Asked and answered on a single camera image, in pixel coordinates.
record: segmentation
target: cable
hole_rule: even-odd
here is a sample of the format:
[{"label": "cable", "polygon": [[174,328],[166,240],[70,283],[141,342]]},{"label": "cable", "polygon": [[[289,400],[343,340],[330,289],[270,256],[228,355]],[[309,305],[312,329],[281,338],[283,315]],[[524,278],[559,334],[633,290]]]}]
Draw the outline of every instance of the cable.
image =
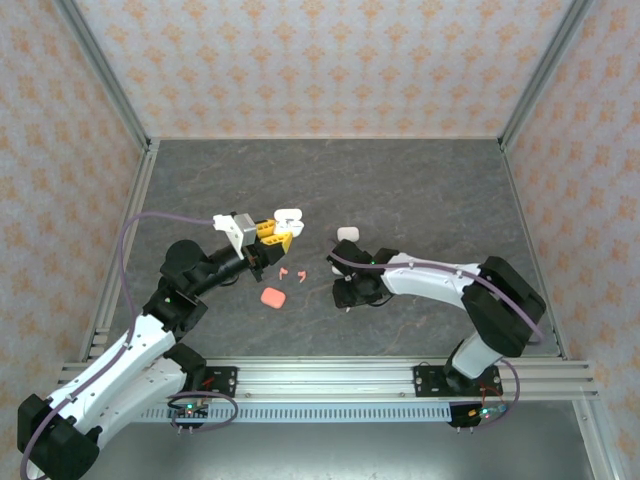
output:
[{"label": "cable", "polygon": [[[131,314],[131,326],[127,331],[127,336],[125,338],[124,343],[122,344],[120,349],[116,352],[116,354],[113,356],[113,358],[109,362],[107,362],[104,367],[98,370],[95,373],[95,375],[90,377],[85,383],[83,383],[78,388],[76,388],[73,392],[71,392],[70,398],[72,399],[76,398],[83,391],[85,391],[87,388],[93,385],[93,383],[96,380],[102,377],[111,367],[113,367],[118,362],[118,360],[122,358],[122,355],[124,355],[124,353],[127,351],[127,346],[133,339],[133,334],[135,331],[136,319],[138,318],[138,314],[137,314],[135,304],[133,303],[133,298],[131,296],[131,291],[129,289],[129,283],[127,282],[127,278],[124,273],[124,237],[127,231],[129,230],[129,228],[131,227],[131,225],[133,225],[136,221],[142,218],[148,218],[148,217],[167,218],[170,220],[177,220],[180,222],[192,223],[195,225],[213,225],[213,219],[200,220],[196,218],[184,217],[182,215],[174,215],[172,213],[164,213],[164,212],[141,212],[129,218],[124,223],[124,225],[122,226],[122,230],[120,231],[120,235],[118,237],[118,274],[120,276],[120,283],[122,284],[122,292],[124,293],[127,307],[129,308],[129,313]],[[31,435],[31,438],[27,442],[27,446],[24,449],[22,460],[20,461],[20,478],[22,480],[32,480],[29,478],[27,474],[27,467],[28,467],[29,457],[31,456],[31,452],[33,452],[33,447],[35,446],[36,442],[42,435],[42,432],[44,432],[44,430],[47,428],[47,425],[49,425],[51,420],[53,420],[53,418],[58,413],[60,413],[60,411],[64,407],[69,405],[69,403],[71,403],[71,401],[68,398],[65,398],[64,400],[62,400],[56,407],[53,408],[53,410],[51,410],[51,412],[49,412],[49,414],[44,418],[44,420],[42,420],[40,425],[38,425],[38,427],[35,429],[35,431],[33,432],[33,435]],[[45,480],[46,478],[47,476],[43,475],[34,480]]]},{"label": "cable", "polygon": [[464,270],[460,270],[457,268],[453,268],[453,267],[447,267],[445,265],[439,264],[439,263],[435,263],[435,262],[427,262],[424,260],[421,260],[419,262],[402,262],[402,263],[376,263],[376,264],[368,264],[368,263],[355,263],[355,262],[350,262],[349,260],[345,260],[344,258],[339,257],[338,255],[336,255],[335,253],[333,253],[333,251],[329,252],[329,256],[331,258],[333,258],[334,260],[347,265],[348,267],[351,268],[359,268],[359,269],[364,269],[364,270],[380,270],[381,268],[387,269],[387,270],[392,270],[392,269],[396,269],[396,268],[430,268],[432,270],[440,270],[442,272],[447,272],[447,273],[453,273],[456,275],[462,275],[463,277],[467,277],[470,278],[476,282],[478,282],[480,285],[482,285],[483,287],[485,287],[487,290],[491,291],[492,293],[495,293],[500,300],[502,300],[504,303],[506,303],[507,305],[509,305],[509,307],[511,307],[511,309],[516,312],[518,314],[518,316],[520,318],[522,318],[522,320],[524,320],[524,322],[527,324],[527,326],[533,331],[533,333],[536,334],[536,336],[538,337],[538,339],[540,341],[542,341],[544,339],[544,334],[540,331],[540,329],[538,328],[538,326],[535,324],[535,322],[533,320],[531,320],[531,318],[529,317],[529,315],[526,314],[526,312],[524,310],[522,310],[513,300],[511,300],[509,298],[509,296],[504,293],[502,290],[500,290],[498,287],[496,287],[495,285],[493,285],[491,282],[489,282],[488,280],[485,280],[484,278],[475,275],[473,273],[469,273],[466,272]]},{"label": "cable", "polygon": [[482,389],[483,389],[483,392],[482,392],[482,398],[483,398],[483,401],[484,401],[484,399],[485,399],[485,397],[486,397],[487,390],[489,390],[490,392],[495,393],[495,394],[498,396],[498,398],[500,399],[500,401],[506,405],[506,403],[507,403],[507,402],[505,402],[505,401],[504,401],[504,398],[502,398],[502,394],[501,394],[498,390],[496,390],[495,388],[493,388],[493,387],[491,387],[491,386],[487,387],[487,386],[486,386],[486,385],[484,385],[483,383],[481,383],[481,384],[480,384],[480,388],[482,388]]},{"label": "cable", "polygon": [[502,363],[504,363],[509,368],[509,370],[511,370],[511,373],[513,373],[513,380],[516,382],[516,393],[513,396],[513,401],[511,402],[511,405],[509,405],[507,410],[502,415],[500,415],[498,418],[496,418],[495,420],[493,420],[492,422],[489,422],[489,423],[481,423],[477,427],[474,427],[474,430],[480,430],[480,429],[484,430],[484,429],[489,428],[489,427],[495,425],[496,423],[504,420],[509,415],[511,415],[511,412],[513,411],[513,409],[517,405],[518,400],[520,400],[520,377],[518,376],[518,372],[516,371],[515,367],[511,364],[511,362],[505,360],[504,358],[501,359],[500,361]]},{"label": "cable", "polygon": [[233,277],[233,280],[229,280],[227,283],[221,283],[220,286],[221,287],[230,287],[231,285],[235,285],[238,280],[240,280],[240,275],[236,275],[235,277]]},{"label": "cable", "polygon": [[[233,398],[229,397],[228,395],[225,395],[224,393],[205,392],[205,391],[180,392],[180,393],[176,393],[175,395],[171,395],[169,398],[175,400],[178,398],[192,398],[192,397],[222,398],[227,402],[229,402],[231,405],[233,405],[233,408],[234,408],[233,415],[231,415],[231,417],[226,419],[224,422],[216,423],[208,427],[200,427],[198,429],[193,430],[194,432],[199,432],[199,433],[211,432],[213,430],[224,428],[236,419],[236,417],[238,416],[238,412],[240,411],[240,407],[238,407],[238,404],[236,403],[236,401]],[[177,428],[177,429],[180,428],[180,425],[178,425],[178,423],[176,422],[176,417],[178,416],[179,413],[181,413],[184,410],[186,410],[186,408],[181,408],[180,410],[176,410],[175,412],[173,412],[173,416],[171,417],[171,426],[173,428]]]},{"label": "cable", "polygon": [[370,307],[381,307],[382,305],[386,305],[387,302],[389,302],[389,300],[391,300],[393,297],[389,297],[387,298],[385,301],[381,302],[381,303],[367,303],[367,305],[369,305]]}]

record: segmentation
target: wall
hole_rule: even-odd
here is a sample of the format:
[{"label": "wall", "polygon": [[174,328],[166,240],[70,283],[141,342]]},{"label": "wall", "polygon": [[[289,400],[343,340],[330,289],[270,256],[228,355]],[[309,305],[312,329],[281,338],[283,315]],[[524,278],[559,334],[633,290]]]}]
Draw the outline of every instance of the wall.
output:
[{"label": "wall", "polygon": [[596,0],[510,161],[553,307],[640,468],[640,4]]},{"label": "wall", "polygon": [[570,0],[80,0],[151,136],[496,137]]},{"label": "wall", "polygon": [[0,471],[10,478],[16,408],[77,360],[139,151],[53,2],[2,2],[0,31]]}]

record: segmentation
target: white bracket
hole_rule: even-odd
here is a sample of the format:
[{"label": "white bracket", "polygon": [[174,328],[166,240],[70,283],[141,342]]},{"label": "white bracket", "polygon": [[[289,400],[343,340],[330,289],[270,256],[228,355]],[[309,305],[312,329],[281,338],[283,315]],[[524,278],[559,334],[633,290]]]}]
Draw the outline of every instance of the white bracket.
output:
[{"label": "white bracket", "polygon": [[159,402],[166,403],[167,397],[182,390],[186,379],[187,374],[173,360],[159,358],[155,361],[100,414],[95,425],[102,428],[98,447],[104,448],[120,430],[136,421],[147,409]]},{"label": "white bracket", "polygon": [[213,228],[225,232],[229,242],[240,258],[244,258],[242,247],[256,241],[256,224],[248,213],[241,215],[214,215]]},{"label": "white bracket", "polygon": [[[480,274],[480,267],[477,263],[467,265],[456,265],[432,260],[421,260],[406,253],[399,253],[389,260],[389,263],[420,263],[428,262],[442,265],[465,272]],[[443,272],[433,268],[415,267],[388,269],[382,275],[382,281],[391,293],[396,295],[417,295],[427,297],[440,302],[454,305],[464,310],[462,304],[462,290],[467,285],[471,285],[473,280],[462,277],[461,274]]]},{"label": "white bracket", "polygon": [[[96,425],[99,414],[108,406],[141,370],[151,364],[175,344],[173,333],[163,329],[162,322],[151,315],[139,315],[136,329],[126,352],[93,385],[78,395],[77,399],[61,411],[62,418],[76,419],[74,427],[80,433],[87,433]],[[75,379],[50,395],[51,407],[55,407],[71,395],[79,385],[85,383],[104,367],[120,350],[126,339],[124,334],[95,362]]]}]

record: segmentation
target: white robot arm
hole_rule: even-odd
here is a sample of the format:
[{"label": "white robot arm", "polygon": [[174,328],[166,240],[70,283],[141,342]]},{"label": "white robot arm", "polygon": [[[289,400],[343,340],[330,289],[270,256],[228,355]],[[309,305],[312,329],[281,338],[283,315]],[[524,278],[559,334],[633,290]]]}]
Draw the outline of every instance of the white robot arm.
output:
[{"label": "white robot arm", "polygon": [[536,325],[546,310],[540,295],[499,257],[458,265],[386,248],[371,256],[342,240],[327,260],[344,276],[333,286],[338,308],[379,306],[393,295],[418,295],[467,311],[476,332],[458,345],[443,369],[447,385],[459,395],[468,394],[503,356],[519,357],[532,332],[539,332]]},{"label": "white robot arm", "polygon": [[52,480],[78,480],[107,442],[149,407],[181,391],[204,390],[206,361],[177,343],[207,310],[200,295],[235,283],[245,270],[260,281],[263,269],[280,260],[302,231],[300,216],[291,229],[281,225],[276,233],[276,220],[255,224],[247,214],[216,215],[211,224],[230,245],[209,256],[191,240],[174,243],[133,334],[123,335],[46,400],[33,394],[18,408],[18,449],[29,457],[29,478],[44,473]]}]

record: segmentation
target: small pink piece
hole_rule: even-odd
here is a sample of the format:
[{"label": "small pink piece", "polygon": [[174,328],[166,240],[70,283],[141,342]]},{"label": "small pink piece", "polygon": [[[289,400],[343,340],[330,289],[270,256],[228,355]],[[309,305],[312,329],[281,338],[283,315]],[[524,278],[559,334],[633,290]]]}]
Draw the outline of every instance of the small pink piece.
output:
[{"label": "small pink piece", "polygon": [[262,292],[262,296],[260,297],[260,301],[262,303],[275,309],[282,308],[286,299],[287,296],[283,292],[271,287],[265,288],[264,292]]}]

